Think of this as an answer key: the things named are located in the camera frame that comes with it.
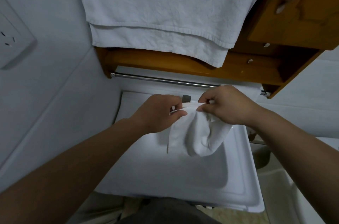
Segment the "wooden cabinet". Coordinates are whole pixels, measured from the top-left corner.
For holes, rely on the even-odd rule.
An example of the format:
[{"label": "wooden cabinet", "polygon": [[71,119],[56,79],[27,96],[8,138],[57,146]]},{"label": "wooden cabinet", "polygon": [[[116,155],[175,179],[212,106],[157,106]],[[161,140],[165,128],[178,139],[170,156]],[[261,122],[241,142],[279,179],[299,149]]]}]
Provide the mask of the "wooden cabinet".
[{"label": "wooden cabinet", "polygon": [[117,66],[261,83],[272,98],[323,50],[339,44],[339,0],[257,0],[221,68],[200,60],[138,49],[96,48],[107,77]]}]

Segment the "person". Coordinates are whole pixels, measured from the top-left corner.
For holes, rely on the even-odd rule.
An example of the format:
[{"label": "person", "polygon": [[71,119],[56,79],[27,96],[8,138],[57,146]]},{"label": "person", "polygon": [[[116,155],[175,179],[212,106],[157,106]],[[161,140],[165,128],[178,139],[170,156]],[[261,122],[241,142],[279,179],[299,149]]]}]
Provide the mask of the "person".
[{"label": "person", "polygon": [[[197,111],[254,129],[326,223],[339,223],[339,152],[269,111],[235,87],[206,91]],[[0,194],[0,223],[65,223],[141,136],[186,115],[173,95],[151,96],[130,118],[45,163]],[[176,199],[157,199],[121,223],[217,223]]]}]

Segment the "gray pants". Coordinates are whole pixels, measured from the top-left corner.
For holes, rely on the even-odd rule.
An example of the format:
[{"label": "gray pants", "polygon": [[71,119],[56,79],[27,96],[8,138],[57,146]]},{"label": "gray pants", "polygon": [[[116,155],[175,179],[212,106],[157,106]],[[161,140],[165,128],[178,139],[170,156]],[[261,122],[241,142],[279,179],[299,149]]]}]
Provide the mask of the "gray pants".
[{"label": "gray pants", "polygon": [[137,213],[117,222],[117,224],[220,224],[220,222],[199,211],[185,201],[173,198],[154,199]]}]

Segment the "cabinet door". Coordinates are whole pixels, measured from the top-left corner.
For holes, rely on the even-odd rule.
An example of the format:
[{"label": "cabinet door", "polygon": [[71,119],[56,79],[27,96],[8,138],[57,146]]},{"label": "cabinet door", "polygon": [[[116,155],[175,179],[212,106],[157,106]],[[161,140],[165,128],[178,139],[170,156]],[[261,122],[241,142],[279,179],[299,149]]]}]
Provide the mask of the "cabinet door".
[{"label": "cabinet door", "polygon": [[339,0],[263,0],[248,40],[332,50],[339,45]]}]

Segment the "electrical socket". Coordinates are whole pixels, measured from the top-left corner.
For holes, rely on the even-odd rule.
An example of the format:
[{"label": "electrical socket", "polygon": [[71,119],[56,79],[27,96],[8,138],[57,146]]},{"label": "electrical socket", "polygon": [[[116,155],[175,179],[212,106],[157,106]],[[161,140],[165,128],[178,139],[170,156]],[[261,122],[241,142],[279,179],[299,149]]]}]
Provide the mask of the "electrical socket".
[{"label": "electrical socket", "polygon": [[0,0],[0,69],[35,41],[29,29],[6,0]]}]

